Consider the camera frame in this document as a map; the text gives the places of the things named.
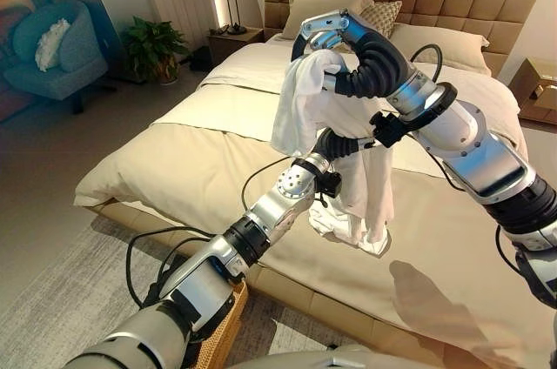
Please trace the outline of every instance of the potted plant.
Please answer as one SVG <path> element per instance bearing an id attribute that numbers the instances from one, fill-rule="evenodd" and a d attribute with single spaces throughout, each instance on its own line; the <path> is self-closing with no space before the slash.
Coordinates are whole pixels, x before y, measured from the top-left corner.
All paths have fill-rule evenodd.
<path id="1" fill-rule="evenodd" d="M 178 80 L 179 64 L 174 53 L 189 55 L 183 46 L 183 34 L 170 21 L 152 23 L 133 17 L 133 25 L 124 32 L 128 67 L 139 77 L 172 84 Z"/>

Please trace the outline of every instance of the lamp base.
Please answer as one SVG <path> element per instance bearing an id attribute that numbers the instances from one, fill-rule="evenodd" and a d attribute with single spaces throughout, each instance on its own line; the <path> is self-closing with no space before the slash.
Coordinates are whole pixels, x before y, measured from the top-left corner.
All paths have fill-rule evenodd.
<path id="1" fill-rule="evenodd" d="M 240 34 L 245 34 L 246 32 L 247 29 L 242 25 L 238 25 L 237 23 L 235 23 L 232 27 L 229 27 L 227 31 L 227 33 L 231 36 L 239 36 Z"/>

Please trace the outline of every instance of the blue armchair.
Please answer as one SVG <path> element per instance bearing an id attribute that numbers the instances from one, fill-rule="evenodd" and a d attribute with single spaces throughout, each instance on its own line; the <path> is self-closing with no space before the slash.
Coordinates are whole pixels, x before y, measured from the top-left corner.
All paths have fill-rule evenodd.
<path id="1" fill-rule="evenodd" d="M 60 18 L 71 24 L 60 43 L 60 65 L 40 71 L 35 63 L 37 43 Z M 5 79 L 20 91 L 42 97 L 63 100 L 73 95 L 75 113 L 83 110 L 79 91 L 108 70 L 98 48 L 89 10 L 80 1 L 45 5 L 27 16 L 14 31 L 13 50 L 21 63 L 6 70 Z"/>

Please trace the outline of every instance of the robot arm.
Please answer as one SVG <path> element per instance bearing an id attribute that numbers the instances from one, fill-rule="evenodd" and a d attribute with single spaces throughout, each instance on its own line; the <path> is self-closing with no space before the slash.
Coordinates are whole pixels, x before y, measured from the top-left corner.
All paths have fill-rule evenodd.
<path id="1" fill-rule="evenodd" d="M 399 115 L 376 114 L 373 136 L 386 147 L 410 132 L 443 159 L 470 196 L 503 228 L 532 294 L 557 308 L 557 196 L 534 168 L 489 132 L 476 106 L 457 101 L 447 83 L 435 84 L 366 22 L 346 10 L 302 23 L 292 59 L 309 42 L 316 50 L 345 41 L 359 67 L 328 75 L 325 87 L 348 97 L 385 97 Z"/>
<path id="2" fill-rule="evenodd" d="M 240 282 L 309 209 L 317 191 L 338 195 L 340 176 L 327 171 L 329 164 L 317 152 L 295 160 L 240 220 L 172 273 L 157 304 L 140 310 L 64 368 L 179 368 L 188 343 L 209 337 L 231 310 L 231 284 Z"/>

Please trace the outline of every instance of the gray carpet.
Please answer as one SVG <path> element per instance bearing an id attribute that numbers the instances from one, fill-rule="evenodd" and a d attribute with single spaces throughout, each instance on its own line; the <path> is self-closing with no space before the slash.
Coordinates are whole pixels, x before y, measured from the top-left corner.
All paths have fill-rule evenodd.
<path id="1" fill-rule="evenodd" d="M 79 231 L 9 310 L 0 316 L 2 369 L 58 368 L 99 341 L 137 307 L 124 278 L 129 232 L 105 218 Z M 133 282 L 142 298 L 167 249 L 144 241 L 132 256 Z M 323 350 L 352 341 L 316 321 L 250 292 L 242 329 L 228 364 L 277 352 Z"/>

